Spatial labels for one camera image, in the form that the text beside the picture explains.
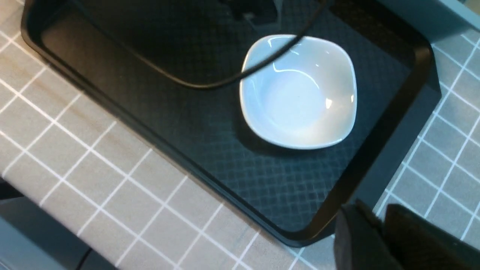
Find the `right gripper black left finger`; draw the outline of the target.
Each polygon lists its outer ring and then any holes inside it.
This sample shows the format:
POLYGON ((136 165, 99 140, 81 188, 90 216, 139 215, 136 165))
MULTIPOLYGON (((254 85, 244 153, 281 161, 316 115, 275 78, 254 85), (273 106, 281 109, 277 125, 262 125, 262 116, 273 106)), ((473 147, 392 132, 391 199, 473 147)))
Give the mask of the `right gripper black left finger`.
POLYGON ((386 244, 383 222, 362 201, 336 214, 334 261, 338 270, 402 270, 386 244))

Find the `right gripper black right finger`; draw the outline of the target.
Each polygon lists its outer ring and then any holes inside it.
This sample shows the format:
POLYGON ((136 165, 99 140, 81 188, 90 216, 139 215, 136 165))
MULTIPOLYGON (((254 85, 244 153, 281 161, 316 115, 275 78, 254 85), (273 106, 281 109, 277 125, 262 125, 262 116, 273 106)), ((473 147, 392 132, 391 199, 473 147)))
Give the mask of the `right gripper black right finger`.
POLYGON ((479 250, 400 204, 390 204, 384 239, 404 270, 478 270, 479 250))

